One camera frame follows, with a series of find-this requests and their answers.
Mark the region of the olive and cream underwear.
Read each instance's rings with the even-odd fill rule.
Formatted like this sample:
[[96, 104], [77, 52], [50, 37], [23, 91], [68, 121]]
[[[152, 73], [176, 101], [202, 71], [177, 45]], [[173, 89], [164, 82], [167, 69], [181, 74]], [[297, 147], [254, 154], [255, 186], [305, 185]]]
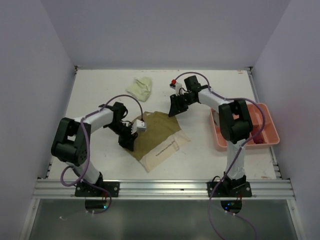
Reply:
[[191, 140], [175, 116], [169, 117], [160, 111], [145, 111], [143, 119], [147, 130], [138, 134], [134, 151], [129, 154], [149, 173]]

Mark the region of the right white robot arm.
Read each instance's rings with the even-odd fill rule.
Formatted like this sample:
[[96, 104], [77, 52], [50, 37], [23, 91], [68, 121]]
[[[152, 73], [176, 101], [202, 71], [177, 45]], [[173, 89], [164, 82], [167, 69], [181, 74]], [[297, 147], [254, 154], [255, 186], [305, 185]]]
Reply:
[[175, 90], [170, 96], [168, 116], [186, 112], [190, 105], [199, 103], [217, 113], [220, 133], [227, 143], [227, 164], [220, 184], [212, 187], [217, 194], [235, 196], [246, 185], [246, 140], [253, 130], [253, 123], [245, 100], [227, 100], [213, 93], [208, 85], [201, 85], [195, 75], [184, 80], [186, 92], [177, 80], [169, 86]]

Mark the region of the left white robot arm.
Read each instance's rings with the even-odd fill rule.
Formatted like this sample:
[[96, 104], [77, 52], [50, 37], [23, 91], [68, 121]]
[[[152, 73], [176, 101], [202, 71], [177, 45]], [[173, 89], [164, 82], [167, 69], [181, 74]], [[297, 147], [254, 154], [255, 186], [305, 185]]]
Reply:
[[91, 162], [91, 134], [99, 129], [109, 128], [118, 135], [118, 144], [129, 151], [134, 150], [138, 131], [134, 124], [125, 124], [123, 118], [128, 113], [123, 103], [106, 105], [88, 115], [78, 118], [64, 117], [60, 120], [51, 146], [51, 155], [66, 163], [60, 182], [65, 187], [87, 182], [86, 190], [92, 196], [103, 193], [102, 178]]

